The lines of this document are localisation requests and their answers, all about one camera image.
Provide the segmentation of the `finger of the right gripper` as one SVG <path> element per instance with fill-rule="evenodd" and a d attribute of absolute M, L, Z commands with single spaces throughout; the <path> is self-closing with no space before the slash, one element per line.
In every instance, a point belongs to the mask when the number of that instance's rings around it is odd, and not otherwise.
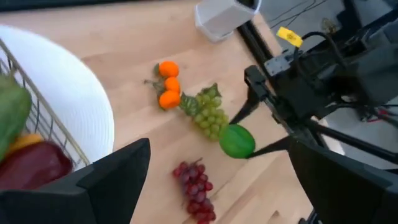
<path fill-rule="evenodd" d="M 256 110 L 259 106 L 259 103 L 260 99 L 258 98 L 257 94 L 252 89 L 248 89 L 246 101 L 229 123 L 238 124 L 244 118 L 249 116 L 254 110 Z"/>
<path fill-rule="evenodd" d="M 284 137 L 276 142 L 273 142 L 257 151 L 254 151 L 250 155 L 248 155 L 248 159 L 252 159 L 254 157 L 262 156 L 264 154 L 277 152 L 277 151 L 288 151 L 293 143 L 294 138 L 291 136 Z"/>

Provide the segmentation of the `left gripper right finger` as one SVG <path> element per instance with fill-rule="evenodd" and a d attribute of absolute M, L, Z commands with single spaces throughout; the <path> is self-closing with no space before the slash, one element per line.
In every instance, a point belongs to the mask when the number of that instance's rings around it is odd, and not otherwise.
<path fill-rule="evenodd" d="M 288 153 L 323 223 L 397 224 L 397 174 L 299 140 Z"/>

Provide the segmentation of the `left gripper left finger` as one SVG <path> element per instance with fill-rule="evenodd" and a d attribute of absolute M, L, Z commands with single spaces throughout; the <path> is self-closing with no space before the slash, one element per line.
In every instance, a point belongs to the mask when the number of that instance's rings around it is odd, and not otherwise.
<path fill-rule="evenodd" d="M 141 138 L 36 190 L 3 190 L 1 223 L 129 223 L 150 155 L 149 139 Z"/>

